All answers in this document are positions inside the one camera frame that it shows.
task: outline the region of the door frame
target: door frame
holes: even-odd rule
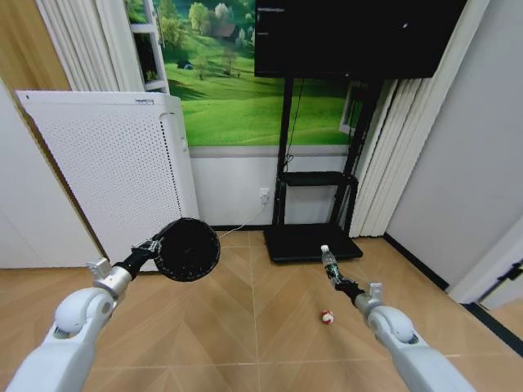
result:
[[[505,274],[512,264],[523,257],[523,215],[449,290],[449,296],[458,303],[477,301]]]

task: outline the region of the wooden floor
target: wooden floor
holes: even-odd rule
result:
[[[384,282],[431,345],[479,391],[521,390],[523,360],[382,239],[341,270]],[[0,271],[0,387],[51,326],[84,269]],[[334,324],[320,322],[321,310]],[[259,232],[223,239],[205,278],[140,275],[99,341],[87,391],[402,391],[389,359],[321,265],[272,265]]]
[[[523,340],[523,298],[489,310],[489,313]]]

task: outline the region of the red and white ball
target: red and white ball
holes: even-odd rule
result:
[[[325,324],[332,324],[334,323],[334,314],[330,310],[324,310],[321,312],[321,321],[323,321]]]

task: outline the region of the white wall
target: white wall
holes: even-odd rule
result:
[[[0,80],[0,268],[85,266],[100,256]]]
[[[523,214],[522,16],[490,2],[387,229],[451,285]]]
[[[341,171],[345,156],[295,157],[291,171]],[[241,225],[261,207],[259,190],[270,188],[270,203],[250,225],[272,221],[277,157],[192,158],[200,217],[210,225]],[[334,187],[288,188],[287,223],[325,222]]]

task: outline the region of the landscape wallpaper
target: landscape wallpaper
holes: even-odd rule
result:
[[[254,77],[255,2],[222,1],[154,0],[169,89],[181,98],[189,143],[277,145],[284,84],[282,79]],[[127,0],[127,13],[131,23],[145,23],[141,0]],[[144,77],[154,80],[154,66],[147,69],[140,58]],[[291,126],[301,83],[294,83]],[[306,79],[295,145],[347,142],[338,130],[346,89],[343,82]]]

